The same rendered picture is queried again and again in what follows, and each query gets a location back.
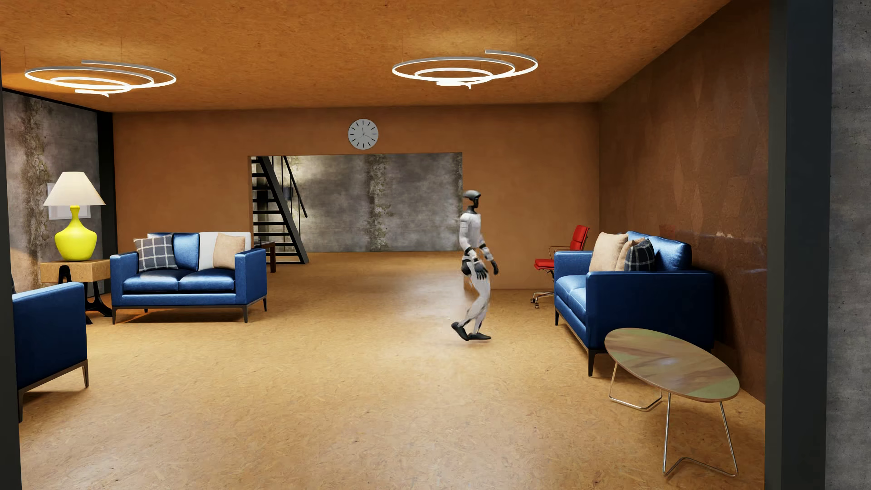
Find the wooden side table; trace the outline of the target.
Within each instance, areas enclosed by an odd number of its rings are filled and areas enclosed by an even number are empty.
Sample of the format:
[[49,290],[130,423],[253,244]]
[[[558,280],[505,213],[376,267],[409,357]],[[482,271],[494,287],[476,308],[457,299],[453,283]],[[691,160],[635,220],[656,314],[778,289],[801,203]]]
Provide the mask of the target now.
[[[85,310],[95,310],[101,313],[104,317],[111,317],[113,311],[103,304],[101,293],[97,282],[110,279],[110,262],[109,260],[88,260],[81,262],[40,262],[39,263],[39,280],[41,284],[62,284],[64,282],[75,282],[84,284]],[[89,302],[86,298],[88,292],[88,284],[93,285],[94,298]],[[39,315],[39,323],[54,326],[59,322],[63,323],[67,317],[67,313],[61,313],[61,310],[56,308],[55,300],[49,300],[50,306],[43,307]]]

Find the yellow table lamp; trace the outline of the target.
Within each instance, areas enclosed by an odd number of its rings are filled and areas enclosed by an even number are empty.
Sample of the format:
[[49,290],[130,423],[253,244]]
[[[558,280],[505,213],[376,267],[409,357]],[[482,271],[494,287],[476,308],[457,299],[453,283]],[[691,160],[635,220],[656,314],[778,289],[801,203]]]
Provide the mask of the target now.
[[90,260],[97,244],[97,234],[79,219],[81,206],[104,206],[105,202],[84,172],[62,172],[52,187],[44,206],[69,206],[71,220],[56,233],[61,257],[70,262]]

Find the left robot leg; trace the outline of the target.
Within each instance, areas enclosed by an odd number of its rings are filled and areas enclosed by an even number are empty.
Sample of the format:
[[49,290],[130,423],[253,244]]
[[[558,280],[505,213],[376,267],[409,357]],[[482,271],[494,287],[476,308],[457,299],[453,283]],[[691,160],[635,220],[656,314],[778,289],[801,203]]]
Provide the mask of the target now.
[[490,279],[487,276],[487,279],[483,281],[479,281],[475,278],[475,273],[472,272],[470,274],[470,280],[475,288],[475,291],[478,293],[477,298],[473,301],[472,305],[469,306],[466,312],[466,319],[463,321],[463,326],[465,327],[468,323],[473,323],[473,327],[468,333],[468,338],[473,340],[485,340],[489,339],[483,333],[479,333],[481,324],[486,317],[488,308],[489,308],[489,299],[491,293]]

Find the blue sofa with dark plaid pillow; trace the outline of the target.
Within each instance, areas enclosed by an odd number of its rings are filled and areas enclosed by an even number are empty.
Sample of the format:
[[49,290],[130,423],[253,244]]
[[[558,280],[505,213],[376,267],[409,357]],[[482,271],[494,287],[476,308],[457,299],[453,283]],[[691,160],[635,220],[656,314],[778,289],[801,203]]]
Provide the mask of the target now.
[[588,375],[616,328],[647,328],[711,351],[714,274],[693,267],[688,243],[649,236],[655,271],[594,271],[592,251],[555,253],[555,309],[588,351]]

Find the dark plaid pillow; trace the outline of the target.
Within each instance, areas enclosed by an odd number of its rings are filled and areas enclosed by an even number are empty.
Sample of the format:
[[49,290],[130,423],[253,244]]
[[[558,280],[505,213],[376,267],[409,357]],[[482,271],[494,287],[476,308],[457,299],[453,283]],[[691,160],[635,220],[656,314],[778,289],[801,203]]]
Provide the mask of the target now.
[[626,243],[629,248],[626,251],[624,271],[648,271],[656,270],[655,251],[649,238],[633,240]]

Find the black staircase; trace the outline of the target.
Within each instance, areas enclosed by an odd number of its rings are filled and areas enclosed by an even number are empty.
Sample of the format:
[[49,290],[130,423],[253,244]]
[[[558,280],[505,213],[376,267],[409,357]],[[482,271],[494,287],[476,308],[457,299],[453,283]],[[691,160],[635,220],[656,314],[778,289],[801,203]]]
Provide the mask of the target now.
[[309,263],[299,232],[308,213],[289,157],[253,156],[250,167],[255,243],[274,244],[269,251],[273,270],[277,264]]

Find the robot leg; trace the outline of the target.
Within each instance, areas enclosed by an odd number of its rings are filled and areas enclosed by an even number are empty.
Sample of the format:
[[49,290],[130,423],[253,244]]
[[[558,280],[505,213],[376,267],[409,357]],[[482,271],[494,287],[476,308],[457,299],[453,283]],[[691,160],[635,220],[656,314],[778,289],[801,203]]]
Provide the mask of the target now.
[[488,308],[489,308],[489,299],[491,293],[490,279],[487,276],[487,279],[483,281],[479,281],[475,278],[475,273],[472,272],[470,274],[470,280],[475,288],[475,291],[478,293],[477,298],[473,301],[472,305],[469,306],[466,312],[466,319],[463,321],[463,326],[465,327],[468,323],[473,323],[473,327],[468,333],[468,338],[473,340],[485,340],[489,339],[483,333],[479,333],[481,324],[486,317]]
[[[473,272],[470,275],[470,279],[475,291],[478,293],[478,296],[467,309],[466,318],[459,322],[453,322],[452,328],[465,341],[489,340],[491,339],[490,336],[480,332],[482,322],[484,321],[489,309],[491,290],[489,274],[486,271],[481,274]],[[468,323],[473,324],[473,331],[471,333],[467,333],[465,330],[465,326]]]

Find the oval coffee table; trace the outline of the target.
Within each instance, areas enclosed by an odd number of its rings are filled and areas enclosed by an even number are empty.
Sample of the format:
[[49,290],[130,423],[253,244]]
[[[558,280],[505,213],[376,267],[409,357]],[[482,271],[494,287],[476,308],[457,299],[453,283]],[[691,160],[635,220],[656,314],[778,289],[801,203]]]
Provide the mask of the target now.
[[606,336],[604,343],[616,367],[669,396],[722,404],[739,393],[738,378],[724,362],[666,333],[618,328]]

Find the round wall clock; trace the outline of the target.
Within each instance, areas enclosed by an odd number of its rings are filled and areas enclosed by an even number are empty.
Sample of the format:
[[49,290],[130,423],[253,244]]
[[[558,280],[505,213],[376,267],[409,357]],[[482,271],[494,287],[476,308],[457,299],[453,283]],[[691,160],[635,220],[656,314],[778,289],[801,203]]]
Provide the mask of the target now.
[[368,118],[359,118],[350,124],[347,131],[349,143],[358,150],[373,147],[379,137],[376,124]]

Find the blue sofa with white throw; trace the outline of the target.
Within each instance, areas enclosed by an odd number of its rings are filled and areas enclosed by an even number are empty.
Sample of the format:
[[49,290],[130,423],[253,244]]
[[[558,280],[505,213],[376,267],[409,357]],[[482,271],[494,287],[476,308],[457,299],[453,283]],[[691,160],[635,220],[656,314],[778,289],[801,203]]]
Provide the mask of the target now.
[[137,251],[111,256],[114,321],[121,309],[238,308],[247,322],[248,307],[266,300],[264,249],[236,254],[235,270],[198,270],[200,234],[173,234],[172,246],[178,266],[173,270],[137,272]]

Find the red office chair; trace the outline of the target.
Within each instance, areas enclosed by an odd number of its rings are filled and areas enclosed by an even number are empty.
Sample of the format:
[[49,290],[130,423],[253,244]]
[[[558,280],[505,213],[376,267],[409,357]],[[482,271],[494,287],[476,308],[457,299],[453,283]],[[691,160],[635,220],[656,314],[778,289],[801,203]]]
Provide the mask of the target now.
[[[539,271],[547,272],[548,274],[550,274],[550,278],[552,280],[554,280],[555,279],[555,277],[554,277],[554,254],[557,251],[582,251],[584,243],[586,241],[586,237],[588,235],[588,232],[589,232],[589,228],[587,226],[577,225],[574,232],[573,232],[570,244],[568,246],[550,246],[549,247],[550,258],[549,259],[546,259],[546,258],[545,259],[536,259],[534,262],[535,269],[539,270]],[[535,293],[533,293],[533,295],[530,299],[530,302],[534,305],[535,309],[538,309],[539,308],[539,298],[546,297],[546,296],[552,296],[552,295],[554,295],[553,289],[550,291],[535,292]]]

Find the beige pillow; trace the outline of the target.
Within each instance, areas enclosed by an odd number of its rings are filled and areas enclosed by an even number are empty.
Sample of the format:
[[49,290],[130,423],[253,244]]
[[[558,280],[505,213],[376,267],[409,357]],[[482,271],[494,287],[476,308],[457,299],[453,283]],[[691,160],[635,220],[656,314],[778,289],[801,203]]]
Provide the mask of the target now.
[[589,272],[623,271],[626,252],[631,244],[628,235],[612,235],[601,232],[596,240]]
[[235,270],[235,255],[244,251],[246,251],[245,236],[218,232],[212,253],[212,266],[215,269]]

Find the grey plaid pillow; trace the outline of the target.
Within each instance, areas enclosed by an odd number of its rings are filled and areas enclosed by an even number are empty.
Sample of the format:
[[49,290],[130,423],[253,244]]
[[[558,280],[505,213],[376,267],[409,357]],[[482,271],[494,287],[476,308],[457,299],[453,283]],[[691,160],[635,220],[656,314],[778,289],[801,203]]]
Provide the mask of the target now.
[[137,272],[177,270],[172,237],[173,234],[168,234],[135,239],[138,257]]

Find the right robot leg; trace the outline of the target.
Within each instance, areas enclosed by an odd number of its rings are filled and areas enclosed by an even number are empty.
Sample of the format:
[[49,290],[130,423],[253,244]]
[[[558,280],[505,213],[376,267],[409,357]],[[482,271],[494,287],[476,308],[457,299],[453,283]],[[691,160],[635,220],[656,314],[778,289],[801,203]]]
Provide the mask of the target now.
[[[466,318],[459,322],[453,322],[452,328],[465,341],[489,340],[491,339],[490,336],[480,332],[482,322],[484,321],[489,309],[491,290],[489,274],[486,271],[481,274],[473,272],[470,275],[470,279],[475,291],[478,293],[478,296],[467,309]],[[473,324],[473,331],[471,333],[467,333],[465,330],[465,326],[468,323]]]

